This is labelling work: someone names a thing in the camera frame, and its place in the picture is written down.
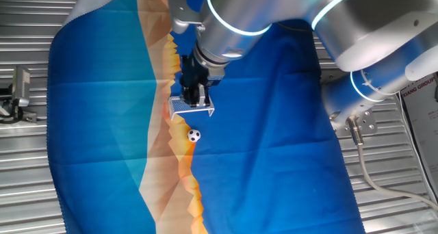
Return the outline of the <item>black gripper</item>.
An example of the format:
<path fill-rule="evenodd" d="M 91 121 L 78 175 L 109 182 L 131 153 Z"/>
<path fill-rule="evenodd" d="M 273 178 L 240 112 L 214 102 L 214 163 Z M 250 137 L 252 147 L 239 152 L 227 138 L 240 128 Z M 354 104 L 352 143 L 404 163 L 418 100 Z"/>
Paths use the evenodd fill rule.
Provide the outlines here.
<path fill-rule="evenodd" d="M 193 54 L 181 56 L 182 99 L 190 107 L 209 107 L 210 98 L 208 88 L 217 86 L 224 77 L 224 64 L 200 64 Z"/>

